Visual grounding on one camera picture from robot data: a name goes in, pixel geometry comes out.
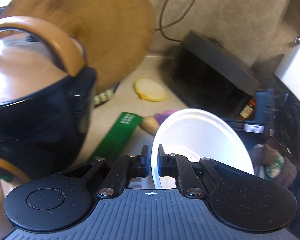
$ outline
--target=round wooden board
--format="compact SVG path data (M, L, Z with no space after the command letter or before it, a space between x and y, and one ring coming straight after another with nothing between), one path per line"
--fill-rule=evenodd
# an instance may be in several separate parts
M8 16L44 19L79 41L88 66L97 70L99 92L140 64L154 34L149 0L12 0L1 18Z

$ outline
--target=seasoning bottle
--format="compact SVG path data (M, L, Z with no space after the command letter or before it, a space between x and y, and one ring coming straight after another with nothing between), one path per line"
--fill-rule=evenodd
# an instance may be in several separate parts
M248 104L240 112L240 114L238 115L237 119L239 119L239 120L246 120L246 119L248 119L252 115L255 107L256 107L256 102L255 102L255 100L253 98L251 98L249 100Z

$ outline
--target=blue gripper pad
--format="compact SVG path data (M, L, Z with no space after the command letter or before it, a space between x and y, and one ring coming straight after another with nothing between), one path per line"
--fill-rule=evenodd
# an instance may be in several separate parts
M101 200L81 223L64 231L15 229L5 240L297 240L288 230L266 234L238 231L219 222L201 200L177 189L125 189Z

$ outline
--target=black cable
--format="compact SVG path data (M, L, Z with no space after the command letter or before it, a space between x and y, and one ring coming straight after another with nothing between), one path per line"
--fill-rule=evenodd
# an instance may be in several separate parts
M189 7L186 9L186 11L183 13L183 15L182 15L178 20L176 20L176 21L174 21L174 22L172 22L172 23L169 23L169 24L167 24L167 25L165 25L165 26L162 26L163 14L164 14L164 11L165 11L166 6L167 6L167 4L168 4L168 1L169 1L169 0L165 0L165 2L164 2L164 4L163 4L163 7L162 7L162 10L161 10L161 13L160 13L159 28L157 28L157 29L155 29L155 30L156 30L156 31L159 31L159 30L160 30L162 36L163 36L164 38L166 38L167 40L169 40L169 41L182 42L182 41L180 41L180 40L175 40L175 39L172 39L172 38L167 37L167 36L164 34L163 29L165 29L165 28L167 28L167 27L170 27L170 26L172 26L172 25L175 25L175 24L177 24L178 22L180 22L180 21L187 15L187 13L190 11L192 5L194 4L194 2L195 2L196 0L192 0L192 1L191 1Z

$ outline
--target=white plastic cup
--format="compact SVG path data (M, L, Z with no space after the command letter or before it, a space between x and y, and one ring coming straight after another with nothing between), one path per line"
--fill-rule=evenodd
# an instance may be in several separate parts
M154 137L151 171L155 188L175 188L174 178L159 177L160 144L165 154L184 155L191 162L208 157L254 175L249 154L239 136L219 117L204 110L183 109L173 113Z

